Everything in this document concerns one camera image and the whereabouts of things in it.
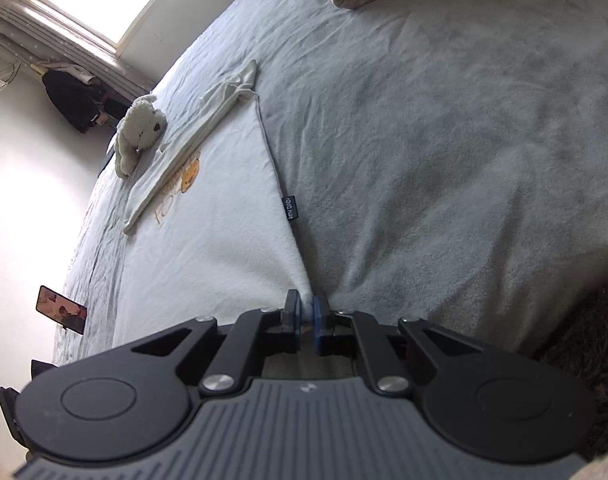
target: brown fur rug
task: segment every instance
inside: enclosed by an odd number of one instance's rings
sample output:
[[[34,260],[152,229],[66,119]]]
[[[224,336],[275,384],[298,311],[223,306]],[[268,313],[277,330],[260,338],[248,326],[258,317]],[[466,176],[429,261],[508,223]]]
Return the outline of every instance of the brown fur rug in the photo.
[[[608,452],[608,285],[581,301],[535,358],[581,378],[594,393],[595,424],[583,455]]]

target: stuffed animal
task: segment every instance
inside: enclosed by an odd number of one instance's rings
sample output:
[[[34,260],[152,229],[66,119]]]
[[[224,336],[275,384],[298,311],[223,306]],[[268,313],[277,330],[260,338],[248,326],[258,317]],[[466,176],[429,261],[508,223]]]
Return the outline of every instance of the stuffed animal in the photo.
[[[117,124],[115,173],[119,178],[135,171],[140,151],[150,148],[166,130],[164,113],[153,106],[156,99],[153,94],[136,98]]]

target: smartphone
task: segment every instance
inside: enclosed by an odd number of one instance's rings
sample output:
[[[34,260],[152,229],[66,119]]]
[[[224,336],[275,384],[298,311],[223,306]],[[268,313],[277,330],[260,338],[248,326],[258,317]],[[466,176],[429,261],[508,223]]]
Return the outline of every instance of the smartphone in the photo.
[[[44,314],[44,316],[58,322],[64,328],[68,328],[78,334],[84,334],[86,307],[75,303],[75,301],[71,301],[69,298],[65,298],[54,290],[41,286],[35,309],[37,312]]]

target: clothing tag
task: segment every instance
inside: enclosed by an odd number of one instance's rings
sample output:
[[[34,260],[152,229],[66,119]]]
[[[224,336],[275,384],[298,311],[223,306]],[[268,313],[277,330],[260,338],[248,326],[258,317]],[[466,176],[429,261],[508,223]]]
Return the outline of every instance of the clothing tag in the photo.
[[[285,196],[282,199],[282,204],[284,205],[284,211],[286,211],[286,218],[291,220],[295,220],[298,216],[298,205],[295,203],[294,196]]]

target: gray blanket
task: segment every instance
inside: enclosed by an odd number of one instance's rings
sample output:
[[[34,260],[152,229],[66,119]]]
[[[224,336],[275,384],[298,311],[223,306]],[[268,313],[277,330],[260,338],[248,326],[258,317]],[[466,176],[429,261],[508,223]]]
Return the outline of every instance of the gray blanket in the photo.
[[[332,307],[529,351],[608,280],[607,0],[237,0],[167,77],[250,59]]]

